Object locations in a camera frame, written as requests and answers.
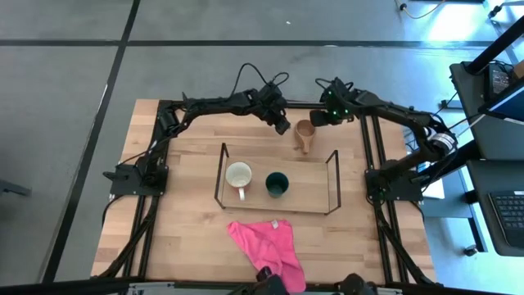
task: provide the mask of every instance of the wooden cup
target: wooden cup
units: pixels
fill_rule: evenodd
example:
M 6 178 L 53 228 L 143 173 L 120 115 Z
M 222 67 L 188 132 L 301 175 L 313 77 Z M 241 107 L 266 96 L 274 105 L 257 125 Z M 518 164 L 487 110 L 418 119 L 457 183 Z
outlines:
M 311 124 L 309 120 L 300 120 L 296 123 L 295 126 L 295 137 L 300 147 L 302 148 L 302 153 L 309 153 L 309 147 L 313 142 L 314 135 L 316 134 L 316 128 Z

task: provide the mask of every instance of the mug handle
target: mug handle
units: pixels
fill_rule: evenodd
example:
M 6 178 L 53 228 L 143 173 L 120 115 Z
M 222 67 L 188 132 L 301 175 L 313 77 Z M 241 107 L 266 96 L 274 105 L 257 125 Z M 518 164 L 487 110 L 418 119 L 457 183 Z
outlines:
M 239 188 L 238 194 L 240 194 L 240 201 L 246 200 L 246 194 L 244 193 L 244 188 Z

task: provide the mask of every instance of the cup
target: cup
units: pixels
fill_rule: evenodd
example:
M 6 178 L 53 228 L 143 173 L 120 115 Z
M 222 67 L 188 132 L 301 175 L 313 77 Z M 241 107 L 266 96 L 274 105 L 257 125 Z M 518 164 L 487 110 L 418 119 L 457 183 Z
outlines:
M 280 172 L 273 172 L 265 179 L 265 187 L 268 189 L 269 196 L 279 198 L 289 188 L 289 180 Z
M 310 120 L 300 120 L 296 123 L 295 137 L 302 148 L 302 153 L 309 153 L 309 146 L 313 141 L 316 131 L 316 128 L 311 124 Z
M 245 189 L 251 182 L 251 168 L 244 162 L 235 162 L 226 169 L 226 181 L 234 188 L 238 188 L 240 200 L 246 200 Z

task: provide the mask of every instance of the tan mug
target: tan mug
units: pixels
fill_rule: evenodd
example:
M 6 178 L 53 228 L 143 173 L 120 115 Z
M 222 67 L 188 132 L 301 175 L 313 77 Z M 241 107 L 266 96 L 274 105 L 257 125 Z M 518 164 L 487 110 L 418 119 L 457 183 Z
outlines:
M 300 144 L 300 148 L 302 148 L 302 152 L 304 154 L 309 153 L 309 148 L 311 146 L 311 143 L 313 142 L 313 138 L 316 132 L 316 128 L 313 126 L 313 124 L 311 124 L 311 121 L 309 120 L 300 120 L 298 121 L 298 123 L 296 123 L 295 137 L 298 143 Z
M 246 186 L 251 182 L 252 172 L 249 165 L 244 162 L 235 162 L 226 169 L 226 181 L 238 189 L 240 200 L 246 200 Z

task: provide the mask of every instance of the dark green mug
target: dark green mug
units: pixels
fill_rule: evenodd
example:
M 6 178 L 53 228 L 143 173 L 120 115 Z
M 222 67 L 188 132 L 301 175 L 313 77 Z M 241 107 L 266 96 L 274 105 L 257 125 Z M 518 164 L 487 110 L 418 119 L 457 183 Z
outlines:
M 265 180 L 265 187 L 268 189 L 269 196 L 281 197 L 289 188 L 289 180 L 280 172 L 273 172 Z

